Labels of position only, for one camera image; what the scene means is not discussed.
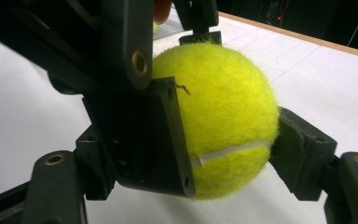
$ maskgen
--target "tennis ball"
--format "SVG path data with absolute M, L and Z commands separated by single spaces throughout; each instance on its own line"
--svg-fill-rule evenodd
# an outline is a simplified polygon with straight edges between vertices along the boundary
M 241 190 L 263 169 L 279 109 L 263 73 L 239 52 L 211 43 L 168 49 L 153 78 L 175 77 L 195 200 Z
M 153 33 L 155 33 L 158 29 L 158 24 L 153 21 Z

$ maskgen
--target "white table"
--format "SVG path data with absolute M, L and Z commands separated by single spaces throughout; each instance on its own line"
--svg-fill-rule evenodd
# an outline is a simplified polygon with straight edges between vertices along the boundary
M 335 138 L 338 156 L 358 151 L 358 51 L 225 17 L 213 29 L 222 31 L 225 46 L 261 67 L 280 105 Z M 181 35 L 156 40 L 155 52 L 177 45 Z M 0 45 L 0 192 L 28 181 L 39 157 L 75 149 L 89 125 L 81 96 L 57 93 L 42 69 Z M 87 202 L 87 209 L 89 223 L 96 224 L 314 224 L 325 223 L 325 197 L 298 202 L 267 165 L 241 192 L 223 200 L 192 203 L 116 185 L 106 202 Z

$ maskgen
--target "finger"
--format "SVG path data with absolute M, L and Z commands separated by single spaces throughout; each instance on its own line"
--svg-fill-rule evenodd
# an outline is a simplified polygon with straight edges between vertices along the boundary
M 153 21 L 162 24 L 170 15 L 172 0 L 154 0 L 154 17 Z

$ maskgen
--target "black plastic bracket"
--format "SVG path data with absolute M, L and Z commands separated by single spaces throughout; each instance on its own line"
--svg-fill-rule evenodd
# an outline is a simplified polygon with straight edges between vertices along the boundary
M 279 127 L 269 162 L 300 201 L 317 201 L 322 168 L 335 158 L 337 142 L 285 108 Z
M 75 155 L 55 151 L 36 161 L 21 224 L 87 223 Z
M 0 224 L 20 223 L 28 182 L 0 194 Z
M 140 92 L 83 99 L 107 171 L 125 187 L 195 194 L 173 77 Z
M 103 149 L 92 125 L 76 140 L 74 154 L 77 159 L 82 188 L 87 200 L 106 200 L 115 185 L 115 177 L 106 166 L 109 157 L 103 156 Z
M 193 30 L 193 35 L 179 38 L 181 45 L 212 42 L 222 44 L 220 31 L 209 32 L 209 28 L 219 24 L 219 15 L 215 0 L 174 0 L 176 11 L 185 30 Z
M 358 224 L 358 152 L 344 153 L 326 164 L 320 185 L 328 194 L 327 223 Z
M 144 90 L 153 55 L 153 1 L 101 0 L 101 75 L 112 91 Z

